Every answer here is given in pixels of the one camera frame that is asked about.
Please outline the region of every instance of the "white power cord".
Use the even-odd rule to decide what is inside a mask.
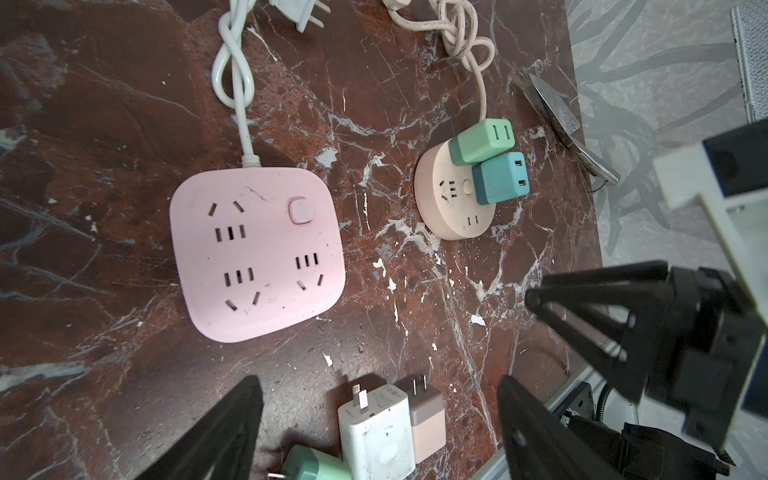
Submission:
[[[496,55],[496,47],[488,37],[478,37],[478,14],[475,7],[467,0],[429,0],[438,20],[415,22],[403,18],[397,10],[407,6],[410,0],[383,0],[392,20],[400,27],[412,31],[439,30],[448,55],[458,58],[464,68],[472,72],[480,97],[480,121],[485,120],[488,112],[488,99],[485,94],[485,82],[482,72],[488,68]],[[448,4],[453,4],[451,19],[448,19]],[[469,20],[469,36],[465,38],[466,22]],[[472,54],[472,47],[482,46],[488,50],[488,57],[480,65]]]
[[[248,119],[245,116],[245,107],[253,101],[253,74],[240,47],[243,41],[243,27],[245,27],[246,18],[255,4],[256,0],[230,0],[230,10],[219,18],[219,35],[221,35],[224,43],[219,48],[219,53],[214,60],[214,67],[210,73],[216,96],[221,100],[221,103],[235,110],[237,131],[240,133],[240,143],[243,145],[243,167],[261,167],[259,156],[253,153],[253,144],[250,142],[248,131]],[[270,0],[270,4],[280,10],[290,21],[296,23],[296,30],[302,33],[307,22],[323,27],[323,23],[311,15],[314,7],[327,13],[331,11],[328,5],[319,0]],[[234,98],[227,95],[221,84],[224,69],[230,58],[232,58],[232,94]]]
[[[230,10],[219,18],[219,35],[224,40],[219,53],[214,60],[210,73],[216,96],[229,108],[234,108],[237,118],[237,131],[240,133],[240,143],[243,145],[243,167],[261,167],[259,156],[253,154],[253,144],[248,132],[248,119],[245,107],[253,101],[253,74],[250,72],[248,60],[240,49],[245,20],[256,0],[230,0]],[[232,58],[232,93],[231,98],[224,91],[221,78],[227,62]]]

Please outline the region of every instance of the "white charger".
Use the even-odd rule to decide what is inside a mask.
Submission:
[[[408,395],[394,385],[367,393],[353,387],[354,399],[339,407],[344,462],[354,480],[403,480],[416,469]]]

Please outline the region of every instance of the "cream round power strip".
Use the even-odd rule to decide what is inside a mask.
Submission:
[[[451,162],[447,141],[419,159],[413,190],[424,223],[443,240],[479,237],[493,221],[496,204],[478,203],[472,167]]]

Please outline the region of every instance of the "marble table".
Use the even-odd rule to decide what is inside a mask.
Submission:
[[[243,48],[254,150],[327,182],[346,287],[315,319],[226,345],[188,318],[168,204],[189,176],[239,165],[210,86],[227,3],[5,7],[0,478],[133,478],[246,374],[264,388],[264,478],[295,442],[339,453],[350,381],[419,373],[445,393],[448,444],[412,478],[469,478],[500,447],[501,376],[543,400],[583,365],[523,307],[542,274],[601,264],[587,178],[523,92],[535,73],[578,113],[562,1],[475,3],[498,49],[488,116],[511,119],[531,194],[459,242],[425,228],[412,179],[422,152],[476,122],[471,76],[379,0],[329,4],[301,35],[260,2]],[[413,4],[405,15],[430,18]]]

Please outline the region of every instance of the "power adapter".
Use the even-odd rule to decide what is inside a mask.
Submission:
[[[413,379],[413,391],[408,392],[408,405],[413,455],[416,463],[421,463],[445,446],[445,404],[442,393],[429,385],[426,376],[423,376],[421,385]]]
[[[403,480],[416,468],[408,395],[394,385],[366,393],[339,407],[344,462],[355,480]]]
[[[451,161],[457,167],[486,161],[515,146],[512,124],[502,118],[486,118],[453,137]]]
[[[286,480],[352,480],[352,474],[344,462],[304,445],[291,447],[280,473],[270,473],[267,477]]]
[[[518,151],[476,164],[472,167],[472,176],[481,205],[497,204],[531,192],[525,157]]]

